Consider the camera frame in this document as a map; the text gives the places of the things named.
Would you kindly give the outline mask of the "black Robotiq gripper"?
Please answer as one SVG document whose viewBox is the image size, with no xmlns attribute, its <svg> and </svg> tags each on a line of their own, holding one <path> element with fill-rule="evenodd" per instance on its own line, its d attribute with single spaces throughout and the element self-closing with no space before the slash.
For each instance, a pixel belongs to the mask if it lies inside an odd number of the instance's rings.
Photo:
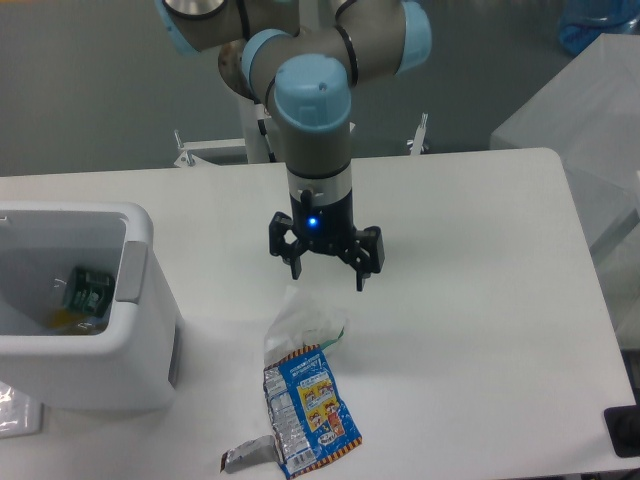
<svg viewBox="0 0 640 480">
<path fill-rule="evenodd" d="M 342 254 L 343 262 L 355 271 L 356 290 L 362 292 L 366 280 L 379 274 L 384 265 L 381 228 L 356 230 L 352 192 L 328 205 L 309 206 L 294 197 L 290 202 L 293 219 L 276 212 L 269 223 L 269 253 L 289 266 L 293 279 L 301 275 L 306 248 L 317 254 Z"/>
</svg>

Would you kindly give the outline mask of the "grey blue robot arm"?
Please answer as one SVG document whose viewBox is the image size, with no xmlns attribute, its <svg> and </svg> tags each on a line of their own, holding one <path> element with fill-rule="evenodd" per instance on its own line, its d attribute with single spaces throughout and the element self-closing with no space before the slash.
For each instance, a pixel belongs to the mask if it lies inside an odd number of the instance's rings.
<svg viewBox="0 0 640 480">
<path fill-rule="evenodd" d="M 382 270 L 377 226 L 353 220 L 352 90 L 423 64 L 432 49 L 428 15 L 416 1 L 336 1 L 333 25 L 304 32 L 295 1 L 160 1 L 176 49 L 197 54 L 242 41 L 240 73 L 280 133 L 291 210 L 269 224 L 270 253 L 301 274 L 303 254 L 340 259 L 356 282 Z"/>
</svg>

